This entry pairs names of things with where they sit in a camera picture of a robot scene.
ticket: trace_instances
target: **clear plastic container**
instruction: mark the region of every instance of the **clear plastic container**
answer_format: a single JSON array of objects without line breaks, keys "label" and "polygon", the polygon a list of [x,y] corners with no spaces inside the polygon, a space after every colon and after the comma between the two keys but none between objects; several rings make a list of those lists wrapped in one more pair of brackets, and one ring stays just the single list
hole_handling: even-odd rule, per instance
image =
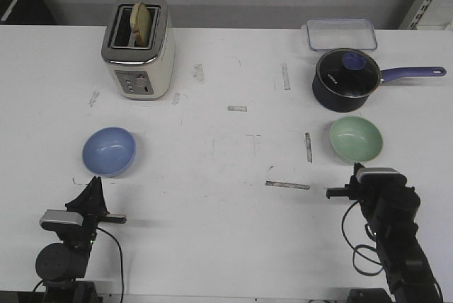
[{"label": "clear plastic container", "polygon": [[314,51],[377,48],[373,24],[366,18],[320,18],[306,22],[309,47]]}]

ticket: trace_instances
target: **green bowl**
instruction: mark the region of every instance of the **green bowl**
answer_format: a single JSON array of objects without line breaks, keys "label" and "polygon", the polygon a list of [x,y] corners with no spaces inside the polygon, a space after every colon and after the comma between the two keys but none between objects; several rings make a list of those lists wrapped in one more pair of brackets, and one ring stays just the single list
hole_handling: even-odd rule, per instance
[{"label": "green bowl", "polygon": [[335,152],[353,163],[376,158],[383,145],[377,127],[364,118],[354,116],[335,121],[331,126],[330,138]]}]

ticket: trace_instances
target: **blue bowl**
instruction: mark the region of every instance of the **blue bowl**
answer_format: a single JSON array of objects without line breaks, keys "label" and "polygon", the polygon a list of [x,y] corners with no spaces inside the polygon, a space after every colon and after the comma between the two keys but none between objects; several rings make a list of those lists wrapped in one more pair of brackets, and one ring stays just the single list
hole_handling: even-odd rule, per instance
[{"label": "blue bowl", "polygon": [[88,170],[99,176],[114,177],[126,171],[135,157],[135,140],[119,127],[107,127],[94,133],[82,152]]}]

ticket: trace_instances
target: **pot lid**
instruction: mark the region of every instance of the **pot lid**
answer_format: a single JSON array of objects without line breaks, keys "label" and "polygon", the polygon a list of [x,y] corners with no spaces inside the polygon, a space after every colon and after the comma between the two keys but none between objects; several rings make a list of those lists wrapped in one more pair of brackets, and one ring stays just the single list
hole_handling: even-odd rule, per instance
[{"label": "pot lid", "polygon": [[316,73],[329,91],[348,98],[368,96],[381,82],[381,71],[376,62],[359,50],[347,48],[323,55]]}]

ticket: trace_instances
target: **toaster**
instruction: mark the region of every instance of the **toaster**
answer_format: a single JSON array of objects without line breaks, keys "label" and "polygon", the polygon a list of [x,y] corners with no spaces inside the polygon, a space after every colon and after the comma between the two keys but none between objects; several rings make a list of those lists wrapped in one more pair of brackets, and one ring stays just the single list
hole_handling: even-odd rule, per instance
[{"label": "toaster", "polygon": [[[134,5],[144,4],[146,45],[138,45],[131,29]],[[121,95],[153,100],[167,92],[173,73],[175,39],[165,0],[118,0],[108,21],[102,58]]]}]

